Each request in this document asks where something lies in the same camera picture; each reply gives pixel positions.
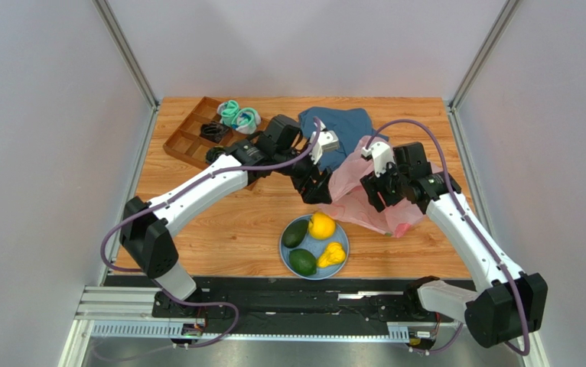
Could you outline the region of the blue cloth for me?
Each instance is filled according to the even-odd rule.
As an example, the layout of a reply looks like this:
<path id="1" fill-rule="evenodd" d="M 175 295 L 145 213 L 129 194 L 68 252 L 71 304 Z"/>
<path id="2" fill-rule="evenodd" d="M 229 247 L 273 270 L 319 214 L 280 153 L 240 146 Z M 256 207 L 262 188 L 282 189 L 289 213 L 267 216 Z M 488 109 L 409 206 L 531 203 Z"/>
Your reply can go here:
<path id="1" fill-rule="evenodd" d="M 311 134 L 316 131 L 314 118 L 319 118 L 328 130 L 337 135 L 339 141 L 337 150 L 323 153 L 319 163 L 321 171 L 335 171 L 354 152 L 361 138 L 376 131 L 365 109 L 341 110 L 315 106 L 298 114 L 301 131 L 306 138 L 311 138 Z"/>

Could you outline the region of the blue plate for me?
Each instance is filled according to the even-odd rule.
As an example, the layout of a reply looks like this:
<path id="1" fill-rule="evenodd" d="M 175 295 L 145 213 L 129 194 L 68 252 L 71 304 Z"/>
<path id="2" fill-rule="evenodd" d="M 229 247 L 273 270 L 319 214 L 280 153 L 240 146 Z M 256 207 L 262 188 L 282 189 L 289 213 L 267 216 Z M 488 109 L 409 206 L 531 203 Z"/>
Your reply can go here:
<path id="1" fill-rule="evenodd" d="M 278 241 L 279 254 L 282 262 L 285 264 L 285 267 L 293 275 L 297 276 L 298 278 L 303 278 L 310 281 L 320 281 L 332 278 L 342 270 L 344 265 L 347 263 L 347 259 L 350 255 L 350 242 L 343 227 L 340 224 L 336 224 L 336 228 L 334 230 L 333 235 L 328 239 L 316 239 L 312 237 L 308 231 L 304 233 L 304 237 L 301 237 L 301 231 L 296 231 L 294 237 L 296 239 L 301 239 L 301 241 L 295 247 L 288 247 L 286 243 L 289 242 L 291 236 L 286 235 L 286 232 L 289 232 L 290 228 L 300 227 L 298 223 L 308 224 L 311 217 L 311 214 L 299 216 L 298 218 L 293 219 L 283 229 Z M 303 249 L 307 252 L 310 252 L 316 259 L 319 259 L 320 256 L 325 253 L 325 250 L 329 246 L 329 244 L 331 244 L 332 242 L 337 242 L 341 245 L 343 251 L 346 253 L 346 259 L 344 261 L 342 261 L 341 263 L 328 265 L 325 268 L 316 267 L 316 272 L 314 274 L 301 274 L 294 269 L 293 264 L 290 262 L 290 254 L 292 251 Z"/>

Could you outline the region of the green fake lime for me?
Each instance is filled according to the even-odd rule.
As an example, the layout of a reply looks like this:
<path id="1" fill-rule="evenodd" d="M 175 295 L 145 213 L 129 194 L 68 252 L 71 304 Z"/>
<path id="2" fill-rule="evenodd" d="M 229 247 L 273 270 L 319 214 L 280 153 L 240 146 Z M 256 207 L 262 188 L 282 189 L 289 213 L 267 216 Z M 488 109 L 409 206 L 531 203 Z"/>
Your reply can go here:
<path id="1" fill-rule="evenodd" d="M 317 259 L 306 249 L 290 251 L 288 263 L 293 272 L 304 277 L 310 277 L 317 272 Z"/>

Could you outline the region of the yellow fake pear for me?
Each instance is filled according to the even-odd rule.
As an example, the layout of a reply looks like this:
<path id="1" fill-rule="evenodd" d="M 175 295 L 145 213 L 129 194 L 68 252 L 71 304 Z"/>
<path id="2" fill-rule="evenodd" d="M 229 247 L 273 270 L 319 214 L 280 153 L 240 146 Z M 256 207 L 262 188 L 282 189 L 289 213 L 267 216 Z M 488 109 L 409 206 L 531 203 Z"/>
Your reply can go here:
<path id="1" fill-rule="evenodd" d="M 327 268 L 331 265 L 338 265 L 345 262 L 347 253 L 339 242 L 330 242 L 321 256 L 317 259 L 319 268 Z"/>

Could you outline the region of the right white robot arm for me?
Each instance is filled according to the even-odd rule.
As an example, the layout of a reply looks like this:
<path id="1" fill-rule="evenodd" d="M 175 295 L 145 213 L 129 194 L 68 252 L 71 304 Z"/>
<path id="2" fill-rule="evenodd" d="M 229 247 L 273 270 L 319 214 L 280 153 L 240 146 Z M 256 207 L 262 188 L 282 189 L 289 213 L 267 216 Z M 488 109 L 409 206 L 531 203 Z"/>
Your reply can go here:
<path id="1" fill-rule="evenodd" d="M 439 313 L 467 326 L 484 348 L 513 339 L 516 352 L 529 353 L 529 336 L 540 329 L 548 293 L 545 279 L 527 274 L 496 244 L 472 213 L 466 197 L 447 171 L 435 172 L 419 142 L 391 147 L 369 142 L 361 157 L 373 171 L 360 180 L 369 203 L 382 212 L 408 200 L 444 233 L 470 272 L 474 290 L 434 276 L 406 288 L 410 312 L 420 318 Z"/>

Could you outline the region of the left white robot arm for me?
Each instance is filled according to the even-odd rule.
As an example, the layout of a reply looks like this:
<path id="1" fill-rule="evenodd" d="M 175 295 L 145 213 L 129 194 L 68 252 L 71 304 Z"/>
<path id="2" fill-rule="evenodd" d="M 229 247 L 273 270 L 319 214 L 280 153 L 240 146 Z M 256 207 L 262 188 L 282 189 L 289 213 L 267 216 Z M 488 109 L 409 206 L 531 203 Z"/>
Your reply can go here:
<path id="1" fill-rule="evenodd" d="M 263 130 L 221 148 L 204 171 L 179 187 L 146 202 L 129 200 L 117 229 L 139 271 L 174 302 L 190 306 L 197 285 L 180 263 L 174 237 L 197 215 L 273 172 L 290 177 L 304 203 L 329 203 L 330 172 L 318 165 L 323 154 L 338 148 L 339 139 L 319 118 L 314 125 L 298 149 L 303 137 L 299 123 L 277 115 Z"/>

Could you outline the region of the yellow fake lemon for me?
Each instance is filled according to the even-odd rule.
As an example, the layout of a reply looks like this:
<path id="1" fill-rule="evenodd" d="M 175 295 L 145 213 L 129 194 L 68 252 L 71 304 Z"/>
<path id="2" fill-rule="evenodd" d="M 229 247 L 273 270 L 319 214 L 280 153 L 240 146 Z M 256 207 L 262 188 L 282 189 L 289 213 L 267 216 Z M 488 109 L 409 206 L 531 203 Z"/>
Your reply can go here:
<path id="1" fill-rule="evenodd" d="M 327 214 L 316 212 L 308 220 L 308 234 L 317 240 L 329 239 L 336 231 L 337 224 Z"/>

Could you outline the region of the green fake avocado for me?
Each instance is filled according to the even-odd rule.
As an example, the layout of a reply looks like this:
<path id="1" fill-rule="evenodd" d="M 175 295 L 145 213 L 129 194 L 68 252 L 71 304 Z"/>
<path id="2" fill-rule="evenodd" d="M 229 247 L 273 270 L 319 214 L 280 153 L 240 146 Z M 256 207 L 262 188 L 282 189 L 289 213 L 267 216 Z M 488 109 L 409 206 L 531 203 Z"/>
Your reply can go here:
<path id="1" fill-rule="evenodd" d="M 298 247 L 308 233 L 308 219 L 299 219 L 292 222 L 282 233 L 281 243 L 286 248 Z"/>

